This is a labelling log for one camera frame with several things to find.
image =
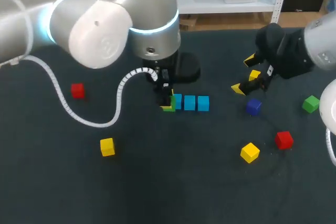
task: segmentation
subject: white cable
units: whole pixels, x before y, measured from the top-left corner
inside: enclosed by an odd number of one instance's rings
[[[21,0],[12,0],[16,5],[17,7],[21,10],[22,14],[24,15],[24,19],[25,19],[25,22],[26,22],[26,43],[27,43],[27,46],[26,46],[26,51],[23,55],[19,56],[19,57],[16,57],[14,59],[11,59],[9,61],[6,61],[4,63],[2,63],[0,66],[2,65],[5,65],[5,64],[8,64],[8,63],[11,63],[11,64],[18,64],[18,62],[25,58],[29,53],[30,51],[32,50],[33,48],[33,44],[34,44],[34,29],[33,29],[33,22],[31,21],[31,18],[27,12],[27,9],[26,9],[26,6],[22,3]]]
[[[335,153],[332,149],[331,140],[330,140],[330,130],[328,128],[325,131],[325,139],[326,139],[327,149],[328,149],[328,152],[329,152],[331,162],[334,164],[334,166],[336,166]]]
[[[92,123],[92,122],[89,122],[83,118],[80,118],[78,115],[76,115],[74,113],[74,111],[72,111],[72,109],[69,107],[69,105],[67,104],[64,96],[63,96],[63,93],[61,91],[61,88],[58,84],[58,81],[53,73],[53,71],[50,69],[50,67],[42,60],[40,60],[39,58],[35,57],[35,56],[27,56],[25,57],[23,60],[30,60],[30,61],[33,61],[37,64],[39,64],[41,67],[43,67],[43,69],[47,72],[47,74],[49,75],[49,77],[51,78],[51,81],[53,82],[53,85],[56,89],[56,92],[57,92],[57,95],[58,95],[58,98],[63,106],[63,108],[65,109],[65,111],[75,120],[77,120],[78,122],[82,123],[82,124],[85,124],[87,126],[90,126],[90,127],[96,127],[96,128],[105,128],[105,127],[109,127],[109,126],[112,126],[113,124],[115,124],[115,122],[118,120],[118,117],[120,115],[120,110],[121,110],[121,96],[122,96],[122,90],[126,84],[126,82],[133,76],[135,76],[136,74],[138,73],[149,73],[152,77],[152,79],[154,81],[157,80],[157,74],[156,72],[151,69],[151,68],[137,68],[135,70],[132,70],[131,72],[129,72],[122,80],[121,82],[119,83],[119,86],[118,86],[118,89],[117,89],[117,105],[115,106],[116,107],[116,112],[114,114],[114,117],[112,118],[112,120],[110,122],[107,122],[107,123]]]

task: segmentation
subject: green cube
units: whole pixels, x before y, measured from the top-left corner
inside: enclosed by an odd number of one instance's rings
[[[170,96],[171,98],[171,109],[163,109],[164,112],[175,112],[176,111],[176,97],[175,96]]]
[[[318,109],[320,104],[320,100],[315,96],[311,95],[303,102],[302,108],[306,110],[308,113],[312,113]]]

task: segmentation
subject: blue cube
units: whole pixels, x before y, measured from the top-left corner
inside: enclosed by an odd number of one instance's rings
[[[197,106],[198,111],[209,111],[209,97],[208,96],[198,97],[197,105],[198,105]]]
[[[261,109],[261,102],[257,99],[251,99],[246,106],[246,112],[250,115],[258,115]]]
[[[176,98],[176,110],[181,110],[182,109],[182,95],[181,94],[174,94]]]
[[[185,95],[184,96],[184,110],[195,110],[196,109],[196,96]]]

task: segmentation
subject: cube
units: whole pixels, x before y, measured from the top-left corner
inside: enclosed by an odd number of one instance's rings
[[[175,112],[176,110],[176,98],[175,96],[170,96],[171,105],[170,106],[162,106],[164,112]]]
[[[252,70],[249,78],[248,78],[248,81],[253,81],[255,79],[258,78],[258,76],[261,74],[261,72],[257,71],[257,70]]]
[[[184,96],[184,110],[185,111],[196,110],[196,96],[194,95]]]
[[[209,111],[209,97],[208,96],[198,97],[197,110],[198,111]]]
[[[306,110],[308,113],[312,113],[318,109],[320,105],[320,100],[315,96],[311,95],[303,102],[302,108]]]
[[[181,110],[182,109],[182,95],[174,94],[174,97],[176,99],[176,109]]]
[[[246,162],[251,163],[259,156],[260,150],[253,144],[249,143],[241,149],[240,156],[245,159]]]
[[[74,99],[84,99],[85,89],[83,83],[77,83],[71,85],[71,94]]]
[[[261,102],[257,99],[251,99],[246,106],[246,112],[250,115],[258,115],[261,109]]]
[[[280,150],[290,149],[293,146],[294,140],[289,131],[278,132],[275,143]]]
[[[100,140],[100,150],[103,157],[112,156],[115,154],[114,143],[112,138]]]

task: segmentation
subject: table surface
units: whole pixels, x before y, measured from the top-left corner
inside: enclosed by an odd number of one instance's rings
[[[255,51],[255,34],[182,33],[181,50],[199,56],[202,77],[175,93],[210,96],[210,112],[164,113],[138,76],[124,90],[118,122],[107,129],[74,121],[35,63],[2,67],[0,223],[335,223],[336,167],[324,125],[301,105],[320,97],[336,73],[276,78],[266,94],[235,94],[230,86],[251,71],[243,60]],[[70,107],[94,122],[112,118],[119,81],[141,66],[129,47],[100,70],[57,47],[34,55],[50,65]],[[71,98],[70,85],[78,82],[86,102]],[[260,116],[245,113],[250,98],[262,101]],[[279,131],[291,132],[291,150],[276,149]],[[109,137],[117,154],[103,158],[99,143]],[[240,157],[249,142],[260,149],[251,164]]]

